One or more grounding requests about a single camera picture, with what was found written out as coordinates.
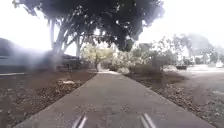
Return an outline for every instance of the leaves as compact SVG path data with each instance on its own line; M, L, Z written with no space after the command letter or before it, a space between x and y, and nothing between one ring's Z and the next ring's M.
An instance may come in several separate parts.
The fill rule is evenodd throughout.
M36 15L35 9L38 9L47 19L56 19L60 26L56 42L59 48L69 36L85 34L99 42L115 43L122 51L130 51L142 32L142 21L149 26L163 14L159 0L14 0L13 4L25 5L32 15ZM94 36L96 28L105 34Z

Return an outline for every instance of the mulch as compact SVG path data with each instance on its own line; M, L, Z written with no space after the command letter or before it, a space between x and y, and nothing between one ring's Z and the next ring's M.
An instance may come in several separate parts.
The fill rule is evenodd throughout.
M0 127L11 128L96 75L94 70L0 76Z

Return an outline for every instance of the sky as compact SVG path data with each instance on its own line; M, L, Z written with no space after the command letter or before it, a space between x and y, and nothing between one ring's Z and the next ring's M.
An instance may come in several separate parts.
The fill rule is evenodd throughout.
M223 5L223 0L165 0L164 17L144 28L138 42L150 42L174 33L197 33L213 45L224 47Z
M213 45L224 47L223 0L166 0L163 18L144 28L138 42L151 42L163 35L198 33ZM49 50L50 34L47 21L29 15L23 8L15 9L10 0L0 0L0 38L9 39L23 47ZM75 45L67 53L75 53Z

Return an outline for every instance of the white car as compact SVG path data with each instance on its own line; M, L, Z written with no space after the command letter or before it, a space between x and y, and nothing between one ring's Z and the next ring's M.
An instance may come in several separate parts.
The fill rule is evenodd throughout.
M223 66L224 64L221 61L216 63L216 68L222 68Z

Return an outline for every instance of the sidewalk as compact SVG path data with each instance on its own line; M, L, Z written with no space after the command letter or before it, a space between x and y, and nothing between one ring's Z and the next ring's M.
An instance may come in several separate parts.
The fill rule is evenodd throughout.
M80 115L84 128L143 128L147 113L157 128L214 128L190 112L119 74L101 73L15 128L72 128Z

